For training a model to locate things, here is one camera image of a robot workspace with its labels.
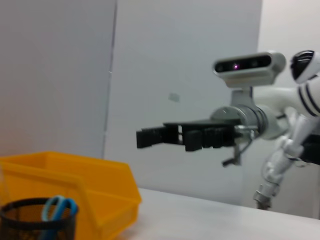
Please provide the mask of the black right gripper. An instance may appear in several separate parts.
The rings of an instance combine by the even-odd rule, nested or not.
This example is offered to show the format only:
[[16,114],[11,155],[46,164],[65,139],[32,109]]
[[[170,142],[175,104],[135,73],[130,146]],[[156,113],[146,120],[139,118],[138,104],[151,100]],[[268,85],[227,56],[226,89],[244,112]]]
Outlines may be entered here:
[[164,126],[143,128],[136,132],[138,149],[157,144],[174,144],[176,128],[181,127],[182,145],[186,152],[195,152],[202,148],[222,148],[236,145],[235,126],[239,120],[204,119],[187,122],[167,122]]

